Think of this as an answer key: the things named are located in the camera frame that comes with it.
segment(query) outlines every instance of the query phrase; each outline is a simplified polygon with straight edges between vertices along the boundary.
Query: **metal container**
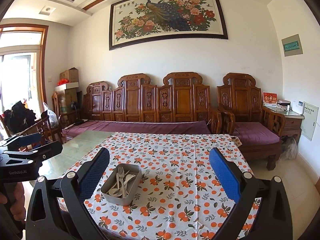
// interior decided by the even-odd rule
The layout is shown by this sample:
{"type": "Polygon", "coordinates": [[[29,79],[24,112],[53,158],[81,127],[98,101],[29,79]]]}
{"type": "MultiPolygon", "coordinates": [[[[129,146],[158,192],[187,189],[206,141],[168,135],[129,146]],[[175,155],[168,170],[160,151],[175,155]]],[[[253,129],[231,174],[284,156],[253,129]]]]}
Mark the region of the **metal container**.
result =
{"type": "Polygon", "coordinates": [[[105,200],[107,200],[108,202],[118,204],[121,206],[128,206],[134,198],[134,195],[140,184],[141,178],[142,178],[142,171],[140,166],[134,165],[134,164],[120,163],[118,166],[116,166],[116,168],[113,169],[111,175],[108,177],[106,182],[102,185],[101,193],[104,196],[105,200]],[[111,189],[111,187],[117,182],[116,173],[118,172],[119,167],[123,167],[124,173],[129,171],[128,174],[136,175],[136,177],[130,180],[127,184],[128,195],[125,198],[113,197],[107,194],[109,189],[111,189]]]}

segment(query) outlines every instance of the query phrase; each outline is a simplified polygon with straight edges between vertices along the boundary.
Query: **black cloth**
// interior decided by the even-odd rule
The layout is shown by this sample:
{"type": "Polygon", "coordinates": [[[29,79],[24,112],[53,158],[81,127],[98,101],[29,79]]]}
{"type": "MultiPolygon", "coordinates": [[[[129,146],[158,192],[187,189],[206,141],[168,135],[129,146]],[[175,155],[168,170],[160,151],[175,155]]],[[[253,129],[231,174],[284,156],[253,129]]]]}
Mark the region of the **black cloth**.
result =
{"type": "Polygon", "coordinates": [[[11,110],[4,111],[4,124],[12,133],[19,133],[35,124],[36,114],[25,108],[19,101],[15,103],[11,110]]]}

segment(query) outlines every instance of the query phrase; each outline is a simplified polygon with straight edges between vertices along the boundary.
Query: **peacock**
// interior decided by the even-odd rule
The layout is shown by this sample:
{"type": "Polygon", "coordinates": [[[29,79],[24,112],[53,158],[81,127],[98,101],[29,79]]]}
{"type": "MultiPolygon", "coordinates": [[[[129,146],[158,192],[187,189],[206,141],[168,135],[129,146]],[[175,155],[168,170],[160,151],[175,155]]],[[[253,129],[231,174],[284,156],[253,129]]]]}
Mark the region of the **peacock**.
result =
{"type": "Polygon", "coordinates": [[[152,3],[151,0],[148,0],[146,6],[153,12],[155,21],[164,30],[169,30],[172,28],[180,32],[191,31],[188,22],[181,17],[177,9],[170,3],[163,1],[152,3]]]}

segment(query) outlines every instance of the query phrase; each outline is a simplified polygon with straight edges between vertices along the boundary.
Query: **ceiling light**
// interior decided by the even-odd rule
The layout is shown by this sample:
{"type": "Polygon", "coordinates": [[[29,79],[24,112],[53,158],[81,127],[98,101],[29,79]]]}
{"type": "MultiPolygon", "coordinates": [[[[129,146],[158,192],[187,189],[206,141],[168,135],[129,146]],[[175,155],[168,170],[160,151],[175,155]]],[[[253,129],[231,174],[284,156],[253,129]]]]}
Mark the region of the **ceiling light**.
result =
{"type": "Polygon", "coordinates": [[[56,8],[55,8],[55,7],[52,7],[52,6],[44,6],[44,7],[41,9],[41,11],[39,12],[39,14],[49,16],[50,14],[52,14],[52,12],[53,12],[55,9],[56,9],[56,8]]]}

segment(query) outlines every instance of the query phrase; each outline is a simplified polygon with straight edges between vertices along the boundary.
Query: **wooden side table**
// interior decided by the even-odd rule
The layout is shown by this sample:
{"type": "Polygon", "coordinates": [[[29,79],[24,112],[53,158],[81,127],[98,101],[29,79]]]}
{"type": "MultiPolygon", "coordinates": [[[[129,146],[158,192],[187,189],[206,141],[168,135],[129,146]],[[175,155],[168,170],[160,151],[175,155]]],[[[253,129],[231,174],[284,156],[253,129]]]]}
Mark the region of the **wooden side table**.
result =
{"type": "Polygon", "coordinates": [[[304,119],[304,116],[302,114],[297,114],[294,111],[284,111],[276,107],[268,108],[274,112],[283,114],[285,117],[285,126],[281,138],[293,136],[298,144],[301,136],[301,122],[304,119]]]}

